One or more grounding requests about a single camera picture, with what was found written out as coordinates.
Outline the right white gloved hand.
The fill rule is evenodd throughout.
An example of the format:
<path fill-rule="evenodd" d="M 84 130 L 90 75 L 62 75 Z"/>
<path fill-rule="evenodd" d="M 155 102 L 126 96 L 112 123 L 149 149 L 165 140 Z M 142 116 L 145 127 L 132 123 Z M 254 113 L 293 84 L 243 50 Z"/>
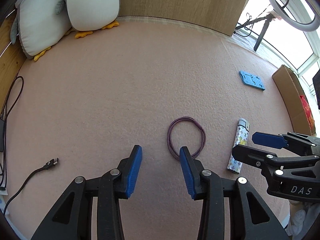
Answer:
<path fill-rule="evenodd" d="M 291 239 L 303 239 L 319 215 L 319 204 L 290 200 L 290 218 L 285 229 Z"/>

